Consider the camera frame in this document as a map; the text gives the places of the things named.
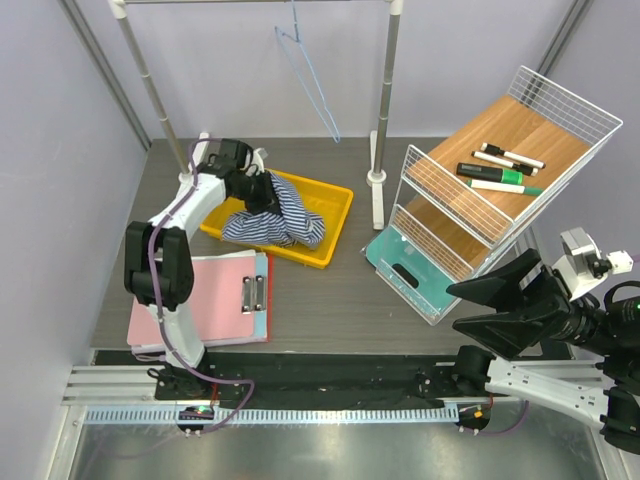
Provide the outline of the blue white striped tank top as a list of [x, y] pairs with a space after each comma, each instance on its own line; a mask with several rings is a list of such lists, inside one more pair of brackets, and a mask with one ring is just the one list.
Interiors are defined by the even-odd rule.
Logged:
[[279, 174], [271, 174], [280, 204], [280, 214], [252, 215], [246, 209], [231, 214], [222, 228], [224, 241], [256, 246], [317, 249], [325, 238], [321, 215], [308, 210], [294, 185]]

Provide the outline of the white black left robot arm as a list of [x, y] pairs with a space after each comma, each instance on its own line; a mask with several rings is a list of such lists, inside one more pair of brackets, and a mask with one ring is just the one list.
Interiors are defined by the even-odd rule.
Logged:
[[124, 287], [151, 313], [164, 346], [162, 368], [148, 372], [160, 398], [200, 399], [217, 382], [188, 305], [195, 280], [190, 241], [199, 225], [228, 198], [247, 202], [252, 212], [279, 209], [265, 149], [223, 138], [209, 152], [211, 142], [202, 137], [190, 145], [168, 206], [125, 231]]

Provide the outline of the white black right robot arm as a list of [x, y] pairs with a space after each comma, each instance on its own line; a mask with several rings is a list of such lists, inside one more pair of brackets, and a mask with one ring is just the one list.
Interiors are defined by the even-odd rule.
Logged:
[[[595, 428], [611, 446], [639, 452], [639, 299], [616, 300], [614, 285], [603, 300], [591, 290], [610, 274], [628, 273], [635, 260], [625, 251], [589, 254], [584, 270], [574, 257], [543, 265], [526, 286], [523, 278], [540, 264], [534, 249], [488, 274], [448, 286], [448, 294], [492, 308], [492, 313], [459, 319], [456, 331], [475, 340], [459, 349], [451, 380], [457, 391], [514, 396]], [[600, 356], [594, 369], [612, 380], [609, 388], [586, 386], [518, 364], [525, 349], [556, 340]]]

